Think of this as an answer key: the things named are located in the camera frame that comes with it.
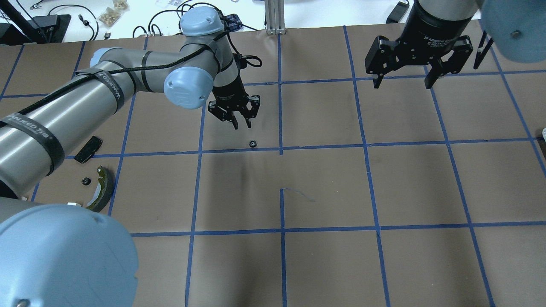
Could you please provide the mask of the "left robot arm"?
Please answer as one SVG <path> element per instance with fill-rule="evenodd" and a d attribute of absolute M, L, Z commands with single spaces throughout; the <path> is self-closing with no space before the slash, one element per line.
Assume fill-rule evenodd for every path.
<path fill-rule="evenodd" d="M 235 129 L 251 126 L 259 96 L 244 89 L 244 57 L 232 46 L 222 12 L 192 6 L 180 27 L 179 52 L 97 50 L 90 67 L 25 109 L 1 119 L 1 305 L 130 307 L 138 287 L 138 253 L 130 233 L 102 214 L 114 179 L 84 206 L 21 199 L 56 171 L 76 147 L 138 92 L 163 93 L 185 109 L 206 106 Z"/>

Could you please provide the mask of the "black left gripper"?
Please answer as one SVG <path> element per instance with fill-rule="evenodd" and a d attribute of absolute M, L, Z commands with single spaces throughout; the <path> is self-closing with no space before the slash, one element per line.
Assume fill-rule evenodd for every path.
<path fill-rule="evenodd" d="M 209 101 L 207 111 L 220 121 L 228 121 L 235 130 L 238 130 L 238 121 L 234 115 L 239 112 L 248 128 L 251 120 L 258 114 L 261 106 L 261 96 L 247 94 L 240 78 L 236 78 L 228 85 L 213 86 L 212 94 L 215 100 Z"/>

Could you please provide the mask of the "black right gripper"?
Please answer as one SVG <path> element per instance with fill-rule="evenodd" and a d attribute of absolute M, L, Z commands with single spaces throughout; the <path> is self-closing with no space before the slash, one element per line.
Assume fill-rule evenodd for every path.
<path fill-rule="evenodd" d="M 377 36 L 365 58 L 365 69 L 379 89 L 386 74 L 405 66 L 431 65 L 424 84 L 431 89 L 444 75 L 459 73 L 473 46 L 462 35 L 474 16 L 472 4 L 415 4 L 395 41 Z"/>

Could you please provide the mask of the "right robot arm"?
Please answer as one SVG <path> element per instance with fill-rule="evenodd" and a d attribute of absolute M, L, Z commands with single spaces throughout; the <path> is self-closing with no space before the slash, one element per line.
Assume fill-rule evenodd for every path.
<path fill-rule="evenodd" d="M 463 31 L 476 12 L 483 35 L 475 49 Z M 511 61 L 544 61 L 545 17 L 543 0 L 416 0 L 398 39 L 375 37 L 365 69 L 378 89 L 392 71 L 429 65 L 424 83 L 431 89 L 438 78 L 458 74 L 474 50 L 478 68 L 493 44 Z"/>

